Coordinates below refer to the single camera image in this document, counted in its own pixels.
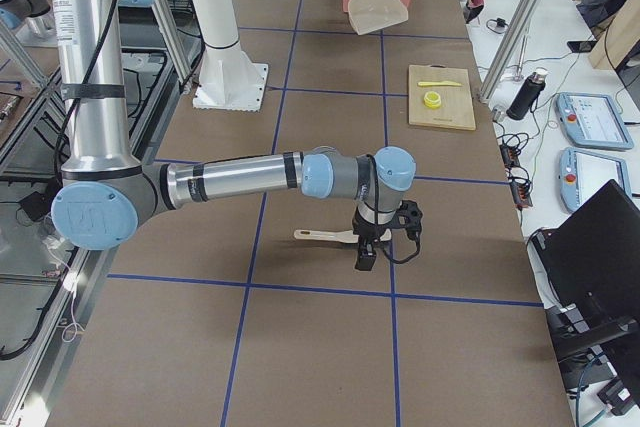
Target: brown table surface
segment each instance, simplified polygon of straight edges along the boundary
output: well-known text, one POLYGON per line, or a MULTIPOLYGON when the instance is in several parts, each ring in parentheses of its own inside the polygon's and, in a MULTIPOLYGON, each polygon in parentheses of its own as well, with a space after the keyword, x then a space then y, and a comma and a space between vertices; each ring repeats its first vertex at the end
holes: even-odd
POLYGON ((185 97, 158 159, 407 148, 423 252, 357 272, 354 250, 292 238, 348 229, 354 203, 297 192, 163 214, 120 248, 48 425, 571 425, 486 107, 475 132, 407 124, 409 64, 479 85, 459 1, 363 37, 341 0, 234 3, 270 65, 262 109, 185 97))

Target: black bracket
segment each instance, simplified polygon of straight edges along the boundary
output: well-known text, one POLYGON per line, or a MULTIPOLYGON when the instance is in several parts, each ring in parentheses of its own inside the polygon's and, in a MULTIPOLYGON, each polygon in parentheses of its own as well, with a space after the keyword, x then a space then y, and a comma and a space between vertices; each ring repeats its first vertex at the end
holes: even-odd
POLYGON ((420 243, 422 233, 422 211, 413 200, 404 200, 393 218, 383 225, 377 225, 366 221, 356 209, 353 216, 353 233, 358 236, 358 258, 356 270, 370 272, 376 262, 375 248, 380 245, 380 237, 385 230, 404 230, 407 238, 416 244, 420 243))

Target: metal base plate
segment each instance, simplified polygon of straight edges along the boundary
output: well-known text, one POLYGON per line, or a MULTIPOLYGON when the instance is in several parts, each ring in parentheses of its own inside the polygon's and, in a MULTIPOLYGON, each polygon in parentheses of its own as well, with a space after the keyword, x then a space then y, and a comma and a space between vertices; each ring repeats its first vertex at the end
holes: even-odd
POLYGON ((196 95, 193 98, 193 106, 197 109, 222 109, 222 110, 239 110, 247 112, 257 112, 262 105, 262 98, 267 85, 267 76, 269 75, 269 66, 267 64, 253 64, 258 71, 262 81, 259 84, 249 86, 242 94, 230 99, 226 103, 216 102, 211 95, 207 93, 206 86, 198 87, 196 95))

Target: white pillar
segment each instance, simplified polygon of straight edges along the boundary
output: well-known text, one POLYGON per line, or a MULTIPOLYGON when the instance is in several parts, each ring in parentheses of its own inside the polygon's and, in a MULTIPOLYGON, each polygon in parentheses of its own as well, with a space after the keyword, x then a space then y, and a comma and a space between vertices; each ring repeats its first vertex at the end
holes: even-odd
POLYGON ((240 46, 231 0, 193 0, 206 50, 194 107, 260 110, 268 66, 252 64, 240 46))

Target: yellow utensil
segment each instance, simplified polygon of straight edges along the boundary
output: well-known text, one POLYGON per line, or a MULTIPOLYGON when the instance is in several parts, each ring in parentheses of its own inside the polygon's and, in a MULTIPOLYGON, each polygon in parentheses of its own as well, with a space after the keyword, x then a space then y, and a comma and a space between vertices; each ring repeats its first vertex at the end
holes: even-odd
POLYGON ((462 84, 452 80, 440 80, 437 82, 418 82, 418 87, 462 87, 462 84))

